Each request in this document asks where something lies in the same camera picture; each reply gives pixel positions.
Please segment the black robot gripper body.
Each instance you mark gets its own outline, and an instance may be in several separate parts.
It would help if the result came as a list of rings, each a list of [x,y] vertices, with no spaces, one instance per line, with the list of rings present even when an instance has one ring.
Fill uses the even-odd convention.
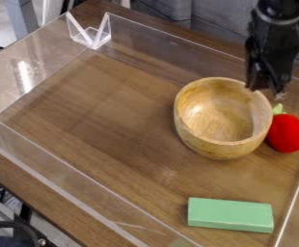
[[[299,9],[291,13],[253,9],[244,48],[245,59],[251,57],[263,63],[268,77],[273,73],[292,74],[299,54]]]

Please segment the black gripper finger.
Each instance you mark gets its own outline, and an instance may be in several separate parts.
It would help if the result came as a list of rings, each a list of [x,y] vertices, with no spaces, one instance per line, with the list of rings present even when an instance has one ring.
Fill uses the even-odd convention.
[[[273,73],[272,74],[272,92],[275,96],[284,93],[285,84],[291,81],[289,73]]]
[[[251,91],[268,88],[268,73],[264,65],[251,57],[245,60],[245,86]]]

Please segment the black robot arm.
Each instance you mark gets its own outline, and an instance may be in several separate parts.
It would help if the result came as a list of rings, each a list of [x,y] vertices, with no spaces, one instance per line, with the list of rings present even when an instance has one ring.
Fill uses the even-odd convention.
[[[245,87],[280,98],[299,55],[299,0],[257,0],[247,31]]]

